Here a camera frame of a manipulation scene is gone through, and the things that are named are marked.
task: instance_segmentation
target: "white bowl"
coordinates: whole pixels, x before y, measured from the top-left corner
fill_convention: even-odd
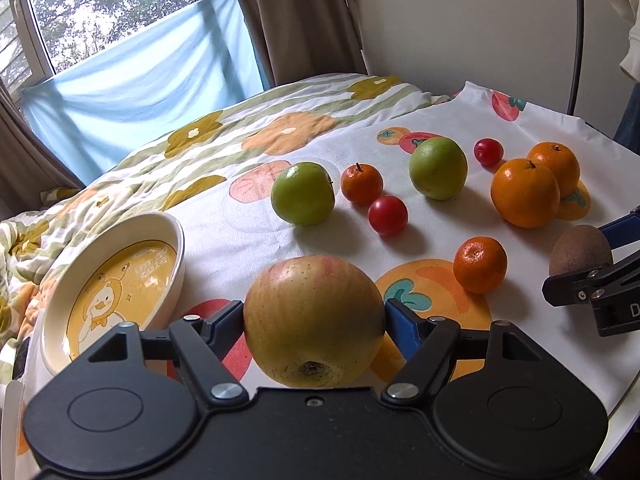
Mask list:
[[[168,213],[144,213],[98,236],[66,269],[44,311],[42,357],[57,374],[111,327],[165,328],[184,281],[184,233]]]

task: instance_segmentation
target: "mandarin orange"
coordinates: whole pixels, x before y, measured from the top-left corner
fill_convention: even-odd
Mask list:
[[[491,200],[507,222],[542,227],[556,216],[560,189],[552,171],[526,158],[505,162],[491,181]]]
[[[453,275],[462,288],[474,294],[494,290],[506,273],[507,253],[494,238],[469,238],[453,258]]]
[[[548,167],[558,181],[560,197],[571,195],[580,180],[580,164],[572,152],[559,142],[540,142],[527,155],[534,164]]]
[[[354,164],[342,172],[340,189],[355,205],[369,205],[382,194],[380,172],[369,164]]]

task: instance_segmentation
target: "blue cloth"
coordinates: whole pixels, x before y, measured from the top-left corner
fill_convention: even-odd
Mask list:
[[[132,150],[262,92],[238,0],[201,0],[22,92],[37,136],[84,183]]]
[[[613,140],[640,155],[640,84],[634,86]]]

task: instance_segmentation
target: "floral bedsheet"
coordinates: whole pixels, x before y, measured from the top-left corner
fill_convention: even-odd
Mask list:
[[[0,222],[0,346],[31,333],[69,263],[115,223],[167,210],[329,131],[356,135],[448,99],[396,76],[317,76],[214,111],[132,152],[79,194]]]

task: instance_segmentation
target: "cherry tomato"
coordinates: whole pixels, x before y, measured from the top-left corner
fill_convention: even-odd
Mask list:
[[[495,139],[480,139],[474,146],[474,155],[480,164],[490,168],[502,160],[504,148]]]
[[[369,207],[367,217],[371,227],[382,236],[397,235],[409,221],[409,213],[404,202],[391,195],[375,199]]]

